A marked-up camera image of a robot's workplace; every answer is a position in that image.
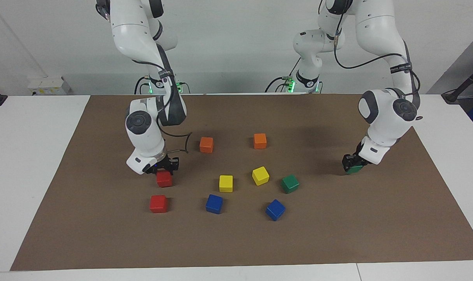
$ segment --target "orange cube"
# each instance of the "orange cube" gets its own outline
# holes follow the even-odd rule
[[[265,133],[254,134],[254,149],[265,149],[267,145]]]
[[[212,153],[214,150],[214,139],[212,137],[202,137],[200,139],[200,152]]]

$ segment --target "white wall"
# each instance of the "white wall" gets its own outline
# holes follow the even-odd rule
[[[129,94],[144,74],[114,46],[94,0],[0,0],[0,90],[26,94],[27,76],[63,75],[75,94]],[[318,1],[164,0],[163,24],[175,30],[168,52],[178,78],[193,92],[260,92],[297,60],[292,38],[317,28]],[[473,0],[395,0],[399,31],[426,92],[473,40]],[[373,57],[345,25],[345,64]],[[324,92],[362,92],[391,85],[385,62],[347,71],[324,58]]]

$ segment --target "table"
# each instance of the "table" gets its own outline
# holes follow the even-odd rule
[[[0,280],[473,280],[473,261],[8,272],[88,99],[12,96],[0,107]],[[473,124],[440,96],[422,96],[419,113],[415,129],[473,229]]]

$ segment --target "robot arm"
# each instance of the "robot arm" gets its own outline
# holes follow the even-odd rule
[[[296,53],[301,56],[297,71],[294,74],[295,92],[315,92],[317,91],[320,71],[322,69],[322,59],[320,53],[333,52],[335,29],[340,20],[340,15],[332,14],[322,5],[318,15],[317,30],[306,30],[295,35],[293,46]],[[344,45],[345,36],[341,33],[338,38],[337,48]]]
[[[412,64],[394,19],[392,0],[325,0],[318,16],[319,30],[308,30],[294,39],[301,55],[296,73],[297,89],[312,92],[320,71],[318,53],[336,52],[344,44],[345,16],[356,16],[356,39],[367,52],[389,64],[394,87],[366,91],[358,110],[370,124],[367,135],[353,155],[344,155],[348,174],[367,164],[379,164],[385,153],[411,128],[417,118],[420,98],[413,82]]]
[[[158,169],[172,174],[178,169],[179,159],[171,160],[167,155],[158,121],[163,126],[181,124],[186,118],[186,106],[162,46],[174,48],[177,44],[177,39],[163,35],[163,27],[156,19],[163,14],[162,2],[97,0],[96,10],[110,21],[117,49],[134,62],[146,65],[149,73],[158,73],[166,90],[164,96],[131,102],[125,127],[135,149],[126,163],[138,174],[156,174]]]

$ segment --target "green cube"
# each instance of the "green cube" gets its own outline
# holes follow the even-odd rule
[[[299,187],[299,182],[297,181],[297,178],[295,178],[295,176],[292,174],[290,176],[286,176],[281,180],[281,187],[283,187],[283,191],[285,191],[286,194],[289,194],[297,190],[297,188]]]
[[[362,165],[360,165],[360,166],[353,166],[353,167],[349,168],[349,170],[347,170],[346,173],[347,173],[347,174],[354,174],[354,173],[359,172],[362,168],[363,168]]]

